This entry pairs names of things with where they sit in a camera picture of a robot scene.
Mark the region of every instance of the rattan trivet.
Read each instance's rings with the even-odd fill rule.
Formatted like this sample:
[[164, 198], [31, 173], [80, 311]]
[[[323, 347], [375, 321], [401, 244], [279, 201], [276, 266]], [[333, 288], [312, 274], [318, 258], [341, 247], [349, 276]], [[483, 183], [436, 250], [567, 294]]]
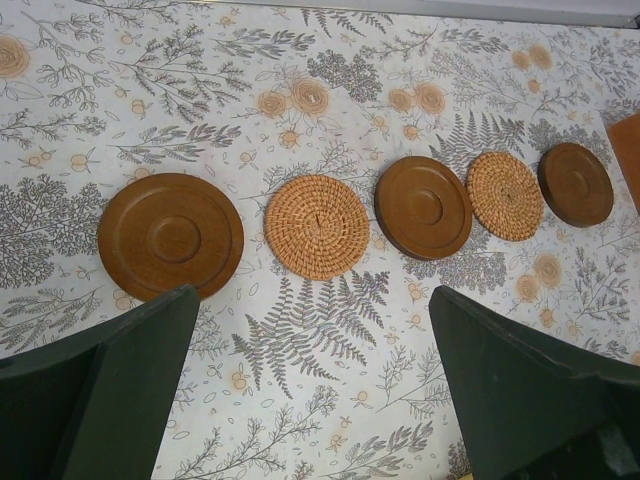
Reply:
[[542, 193], [533, 172], [517, 158], [503, 152], [480, 155], [471, 166], [467, 190], [473, 212], [491, 233], [512, 242], [535, 235], [542, 221]]
[[353, 267], [367, 248], [369, 219], [358, 196], [324, 175], [298, 177], [273, 197], [267, 241], [293, 273], [328, 280]]

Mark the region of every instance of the round wooden saucer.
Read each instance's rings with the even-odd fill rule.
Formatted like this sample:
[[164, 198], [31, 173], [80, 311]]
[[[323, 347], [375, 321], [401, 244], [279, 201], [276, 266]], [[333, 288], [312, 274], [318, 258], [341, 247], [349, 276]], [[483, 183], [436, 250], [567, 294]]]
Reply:
[[562, 143], [545, 153], [538, 180], [551, 210], [574, 227], [602, 223], [613, 209], [607, 171], [593, 153], [575, 143]]
[[380, 228], [401, 252], [420, 260], [456, 253], [471, 233], [471, 202], [455, 173], [427, 157], [406, 157], [378, 181]]
[[107, 206], [98, 248], [111, 278], [133, 297], [152, 298], [191, 284], [201, 298], [236, 270], [244, 232], [229, 199], [190, 175], [152, 175], [129, 185]]

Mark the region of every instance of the coaster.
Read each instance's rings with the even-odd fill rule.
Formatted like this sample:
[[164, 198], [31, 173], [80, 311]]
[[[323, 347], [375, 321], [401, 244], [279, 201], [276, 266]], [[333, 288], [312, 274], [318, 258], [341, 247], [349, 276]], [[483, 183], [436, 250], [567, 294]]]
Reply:
[[553, 213], [574, 227], [604, 222], [613, 209], [613, 188], [596, 156], [575, 143], [562, 143], [544, 154], [538, 180]]
[[244, 232], [229, 199], [210, 183], [165, 173], [138, 180], [109, 202], [98, 229], [102, 263], [140, 300], [183, 284], [201, 298], [235, 272]]
[[458, 177], [427, 157], [395, 162], [378, 181], [376, 216], [389, 241], [419, 260], [456, 253], [471, 233], [471, 202]]
[[351, 269], [369, 242], [369, 219], [358, 196], [324, 175], [298, 177], [269, 203], [267, 241], [293, 273], [329, 280]]
[[504, 152], [480, 155], [467, 190], [473, 212], [494, 235], [510, 242], [533, 237], [542, 222], [542, 194], [531, 170]]

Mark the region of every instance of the floral tablecloth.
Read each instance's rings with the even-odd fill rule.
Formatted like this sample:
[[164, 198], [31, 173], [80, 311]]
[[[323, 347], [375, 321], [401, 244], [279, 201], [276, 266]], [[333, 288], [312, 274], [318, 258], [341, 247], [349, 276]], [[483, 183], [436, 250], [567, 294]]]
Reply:
[[[243, 219], [243, 259], [202, 304], [154, 479], [465, 473], [427, 311], [439, 284], [640, 363], [640, 222], [603, 123], [640, 109], [637, 31], [180, 0], [12, 0], [0, 14], [0, 356], [138, 304], [95, 241], [126, 185], [197, 175]], [[562, 141], [611, 176], [600, 226], [545, 207], [534, 238], [508, 243], [474, 221], [458, 254], [420, 262], [375, 221], [376, 179], [405, 155], [464, 179], [483, 151], [535, 170]], [[305, 173], [345, 182], [371, 219], [362, 261], [328, 282], [287, 272], [265, 243], [271, 194]]]

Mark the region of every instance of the central recess of wooden coaster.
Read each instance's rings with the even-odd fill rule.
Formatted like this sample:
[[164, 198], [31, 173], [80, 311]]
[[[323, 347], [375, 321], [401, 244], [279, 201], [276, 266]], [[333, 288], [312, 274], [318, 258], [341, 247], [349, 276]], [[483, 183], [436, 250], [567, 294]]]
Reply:
[[427, 157], [407, 157], [378, 181], [376, 216], [402, 253], [436, 260], [457, 252], [471, 233], [471, 204], [455, 173]]
[[538, 180], [553, 213], [574, 227], [604, 222], [613, 208], [613, 188], [600, 160], [575, 143], [561, 143], [545, 153]]
[[168, 263], [184, 263], [200, 249], [200, 229], [183, 216], [166, 217], [151, 227], [151, 250]]
[[267, 240], [293, 273], [328, 280], [353, 267], [369, 242], [369, 219], [358, 196], [324, 175], [298, 177], [269, 203]]
[[190, 175], [138, 180], [109, 203], [98, 229], [111, 278], [140, 300], [184, 284], [206, 298], [233, 275], [244, 246], [238, 212], [216, 187]]

